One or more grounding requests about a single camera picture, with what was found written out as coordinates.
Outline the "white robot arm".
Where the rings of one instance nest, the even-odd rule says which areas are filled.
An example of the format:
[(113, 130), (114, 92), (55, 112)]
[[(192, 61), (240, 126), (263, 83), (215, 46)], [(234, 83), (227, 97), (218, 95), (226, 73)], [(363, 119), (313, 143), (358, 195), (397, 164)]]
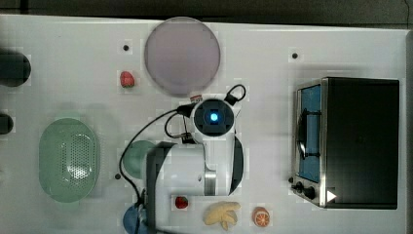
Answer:
[(244, 153), (235, 134), (233, 97), (206, 98), (177, 108), (190, 119), (191, 143), (162, 141), (146, 156), (146, 213), (150, 234), (164, 232), (173, 200), (191, 196), (229, 196), (241, 183)]

